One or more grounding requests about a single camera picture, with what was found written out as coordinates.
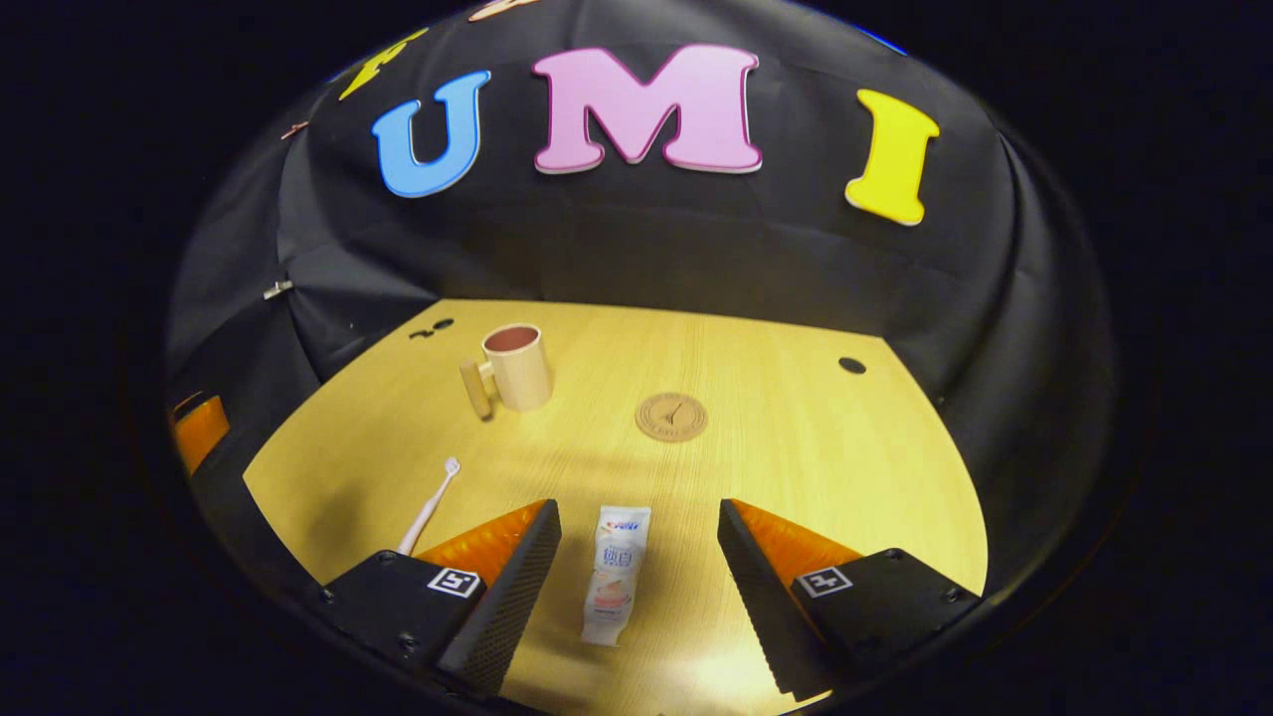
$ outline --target letter u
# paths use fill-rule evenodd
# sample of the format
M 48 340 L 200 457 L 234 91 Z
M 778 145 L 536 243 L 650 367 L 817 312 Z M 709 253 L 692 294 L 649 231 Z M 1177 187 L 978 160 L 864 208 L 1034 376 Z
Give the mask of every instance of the letter u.
M 398 196 L 419 199 L 443 191 L 461 180 L 477 159 L 481 120 L 477 90 L 490 80 L 486 70 L 456 78 L 438 88 L 433 99 L 447 111 L 447 150 L 433 162 L 419 162 L 411 141 L 411 117 L 420 111 L 412 99 L 390 110 L 372 125 L 378 140 L 381 176 Z

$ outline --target toothbrush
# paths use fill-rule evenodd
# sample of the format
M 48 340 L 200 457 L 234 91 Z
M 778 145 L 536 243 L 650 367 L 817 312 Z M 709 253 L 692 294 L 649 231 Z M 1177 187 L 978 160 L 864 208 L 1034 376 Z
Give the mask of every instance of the toothbrush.
M 429 498 L 429 502 L 424 503 L 424 508 L 420 510 L 420 516 L 415 519 L 415 524 L 407 530 L 406 536 L 402 538 L 402 543 L 398 544 L 398 554 L 411 555 L 411 550 L 415 549 L 415 540 L 420 539 L 420 533 L 424 531 L 424 525 L 433 516 L 433 511 L 438 508 L 438 503 L 442 502 L 442 493 L 447 492 L 447 485 L 451 484 L 451 478 L 456 476 L 460 471 L 460 460 L 451 457 L 447 460 L 447 479 L 442 480 L 442 487 L 438 492 Z

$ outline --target mug rim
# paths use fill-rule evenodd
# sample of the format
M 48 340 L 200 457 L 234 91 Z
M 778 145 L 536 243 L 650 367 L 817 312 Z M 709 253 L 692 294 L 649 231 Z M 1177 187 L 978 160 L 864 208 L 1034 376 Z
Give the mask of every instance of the mug rim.
M 490 348 L 486 347 L 486 341 L 490 340 L 491 338 L 494 338 L 495 334 L 507 331 L 509 329 L 531 329 L 531 330 L 535 331 L 535 340 L 527 343 L 526 345 L 523 345 L 521 348 L 514 348 L 512 350 L 493 350 L 493 349 L 490 349 Z M 507 325 L 499 326 L 498 329 L 495 329 L 495 330 L 490 331 L 489 334 L 486 334 L 485 336 L 482 336 L 482 339 L 481 339 L 481 349 L 485 350 L 488 355 L 517 355 L 518 353 L 522 353 L 524 350 L 530 350 L 530 349 L 535 348 L 542 339 L 544 339 L 544 331 L 540 330 L 540 326 L 536 326 L 535 324 L 526 324 L 526 322 L 507 324 Z

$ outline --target round coaster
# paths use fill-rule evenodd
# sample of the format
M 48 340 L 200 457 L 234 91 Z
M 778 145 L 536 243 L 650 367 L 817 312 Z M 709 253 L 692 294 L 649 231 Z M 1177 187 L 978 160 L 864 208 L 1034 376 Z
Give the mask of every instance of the round coaster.
M 708 410 L 689 395 L 661 392 L 636 409 L 636 427 L 654 440 L 682 442 L 708 427 Z

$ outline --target light wood tabletop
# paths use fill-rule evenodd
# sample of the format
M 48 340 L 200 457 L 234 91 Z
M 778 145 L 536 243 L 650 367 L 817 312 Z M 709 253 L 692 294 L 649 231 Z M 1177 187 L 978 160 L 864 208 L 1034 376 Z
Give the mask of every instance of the light wood tabletop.
M 432 336 L 410 338 L 454 324 Z M 474 413 L 458 366 L 493 329 L 542 330 L 552 397 Z M 849 357 L 863 373 L 844 369 Z M 684 392 L 703 434 L 659 442 L 638 406 Z M 393 549 L 462 464 L 416 550 L 542 498 L 561 543 L 502 696 L 550 712 L 779 713 L 717 544 L 738 498 L 859 553 L 900 547 L 969 591 L 985 585 L 981 510 L 936 410 L 880 338 L 610 306 L 440 301 L 309 397 L 244 479 L 297 559 L 326 584 Z M 617 647 L 582 643 L 601 505 L 649 506 L 649 545 Z

